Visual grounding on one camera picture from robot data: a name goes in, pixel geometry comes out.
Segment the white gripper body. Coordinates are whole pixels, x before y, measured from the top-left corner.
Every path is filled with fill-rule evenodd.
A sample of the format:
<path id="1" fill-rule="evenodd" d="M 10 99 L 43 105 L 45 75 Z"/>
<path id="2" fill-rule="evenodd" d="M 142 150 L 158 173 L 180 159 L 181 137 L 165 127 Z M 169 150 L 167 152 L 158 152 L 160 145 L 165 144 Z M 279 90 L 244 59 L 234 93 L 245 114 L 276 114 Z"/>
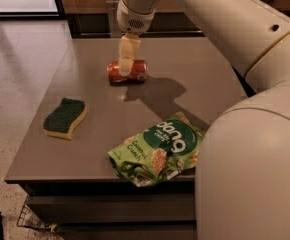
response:
<path id="1" fill-rule="evenodd" d="M 120 0 L 117 7 L 118 26 L 125 33 L 141 35 L 149 29 L 154 14 L 155 12 L 149 14 L 136 13 Z"/>

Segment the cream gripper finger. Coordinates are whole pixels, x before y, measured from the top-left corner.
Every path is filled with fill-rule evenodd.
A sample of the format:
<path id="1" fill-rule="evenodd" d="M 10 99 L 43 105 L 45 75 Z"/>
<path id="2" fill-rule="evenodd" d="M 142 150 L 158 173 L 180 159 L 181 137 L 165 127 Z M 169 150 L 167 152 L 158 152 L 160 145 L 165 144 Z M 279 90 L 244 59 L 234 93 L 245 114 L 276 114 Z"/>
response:
<path id="1" fill-rule="evenodd" d="M 128 76 L 131 72 L 134 60 L 140 47 L 140 38 L 136 34 L 125 34 L 119 44 L 119 72 L 122 76 Z"/>

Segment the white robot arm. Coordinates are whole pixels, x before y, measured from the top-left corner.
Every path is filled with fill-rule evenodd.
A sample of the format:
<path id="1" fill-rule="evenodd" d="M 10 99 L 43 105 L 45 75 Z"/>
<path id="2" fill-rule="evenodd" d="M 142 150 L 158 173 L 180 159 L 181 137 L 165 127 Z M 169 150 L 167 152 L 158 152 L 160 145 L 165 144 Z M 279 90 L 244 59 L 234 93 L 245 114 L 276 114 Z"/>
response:
<path id="1" fill-rule="evenodd" d="M 120 0 L 139 34 L 159 0 Z M 198 240 L 290 240 L 290 18 L 260 0 L 174 0 L 254 90 L 207 131 L 195 175 Z"/>

